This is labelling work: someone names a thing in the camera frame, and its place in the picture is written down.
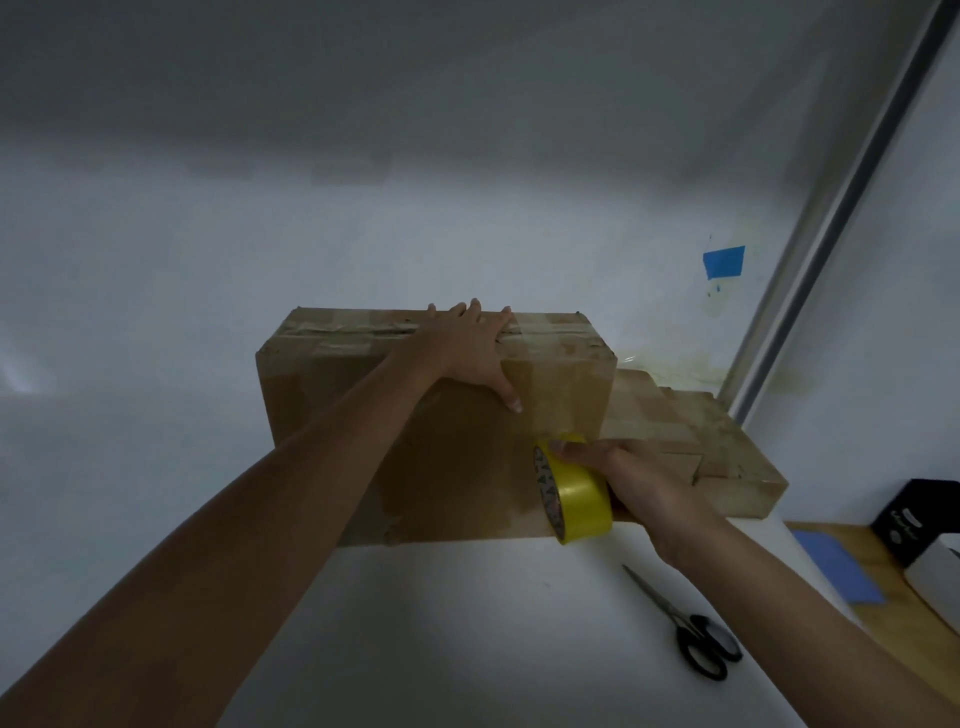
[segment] hand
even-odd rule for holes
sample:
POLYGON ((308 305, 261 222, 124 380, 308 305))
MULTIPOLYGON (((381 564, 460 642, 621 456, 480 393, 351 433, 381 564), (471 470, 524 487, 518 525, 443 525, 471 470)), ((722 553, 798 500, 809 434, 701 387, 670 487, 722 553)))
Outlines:
POLYGON ((438 377, 448 377, 467 384, 490 387, 515 412, 522 412, 520 397, 514 385, 503 374, 496 353, 496 335, 510 322, 510 307, 484 319, 480 302, 457 303, 449 311, 427 307, 429 319, 405 344, 409 350, 436 365, 438 377))
POLYGON ((670 566, 678 566, 686 543, 726 524, 641 440, 598 440, 588 445, 554 440, 550 448, 561 460, 605 476, 617 497, 646 526, 654 548, 670 566))

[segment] black box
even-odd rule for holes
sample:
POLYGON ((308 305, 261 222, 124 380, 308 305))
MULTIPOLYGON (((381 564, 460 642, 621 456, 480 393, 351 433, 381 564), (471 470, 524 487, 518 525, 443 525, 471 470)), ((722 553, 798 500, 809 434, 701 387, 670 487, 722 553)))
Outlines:
POLYGON ((960 532, 960 483, 911 480, 870 527, 906 568, 940 534, 960 532))

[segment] black scissors handle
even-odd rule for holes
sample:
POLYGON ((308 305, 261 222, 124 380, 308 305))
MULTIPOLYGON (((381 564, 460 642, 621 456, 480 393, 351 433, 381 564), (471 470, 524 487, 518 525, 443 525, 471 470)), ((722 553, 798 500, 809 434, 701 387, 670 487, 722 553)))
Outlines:
POLYGON ((712 619, 690 615, 690 624, 700 633, 677 627, 677 646, 684 659, 704 677, 717 682, 727 679, 727 662, 739 662, 743 651, 733 635, 712 619))

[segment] white box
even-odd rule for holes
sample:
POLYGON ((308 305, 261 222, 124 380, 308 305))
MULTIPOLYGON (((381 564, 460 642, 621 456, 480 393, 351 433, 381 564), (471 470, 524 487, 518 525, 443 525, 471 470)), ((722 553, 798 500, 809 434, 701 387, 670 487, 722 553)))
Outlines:
POLYGON ((942 533, 903 575, 941 619, 960 633, 960 533, 942 533))

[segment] left hand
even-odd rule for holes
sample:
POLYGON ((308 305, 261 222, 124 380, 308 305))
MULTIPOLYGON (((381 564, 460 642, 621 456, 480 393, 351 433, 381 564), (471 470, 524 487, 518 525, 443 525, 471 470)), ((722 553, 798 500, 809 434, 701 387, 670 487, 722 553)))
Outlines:
POLYGON ((490 387, 510 409, 522 412, 520 397, 503 374, 495 347, 496 335, 513 316, 510 307, 486 319, 476 299, 469 306, 457 303, 441 312, 431 303, 427 312, 429 319, 407 339, 407 347, 435 364, 440 377, 490 387))

